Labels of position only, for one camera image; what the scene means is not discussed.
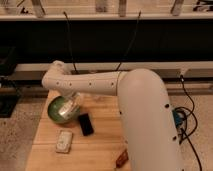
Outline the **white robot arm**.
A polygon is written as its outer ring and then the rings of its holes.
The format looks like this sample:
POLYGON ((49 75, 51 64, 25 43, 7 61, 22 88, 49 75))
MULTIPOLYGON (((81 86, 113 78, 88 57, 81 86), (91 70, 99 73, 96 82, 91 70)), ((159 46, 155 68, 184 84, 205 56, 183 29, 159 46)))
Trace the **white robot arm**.
POLYGON ((73 75, 66 63, 56 60, 42 85, 65 96, 72 92, 115 96, 132 171, 184 171, 170 99, 157 73, 138 68, 73 75))

